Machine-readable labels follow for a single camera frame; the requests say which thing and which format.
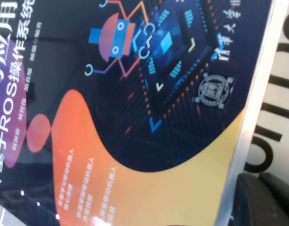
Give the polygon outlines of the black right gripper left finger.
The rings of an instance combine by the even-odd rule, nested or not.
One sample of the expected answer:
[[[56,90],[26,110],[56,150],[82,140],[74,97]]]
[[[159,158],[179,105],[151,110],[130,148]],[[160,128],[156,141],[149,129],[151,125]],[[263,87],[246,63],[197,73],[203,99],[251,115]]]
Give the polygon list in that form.
[[[289,226],[289,200],[278,200],[261,174],[239,174],[232,208],[234,226]]]

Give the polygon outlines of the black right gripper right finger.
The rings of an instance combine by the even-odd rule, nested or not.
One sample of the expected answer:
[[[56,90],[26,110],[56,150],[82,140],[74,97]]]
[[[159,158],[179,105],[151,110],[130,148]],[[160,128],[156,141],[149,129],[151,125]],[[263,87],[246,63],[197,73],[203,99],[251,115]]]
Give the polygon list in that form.
[[[262,173],[261,181],[278,200],[289,200],[289,184],[271,173]]]

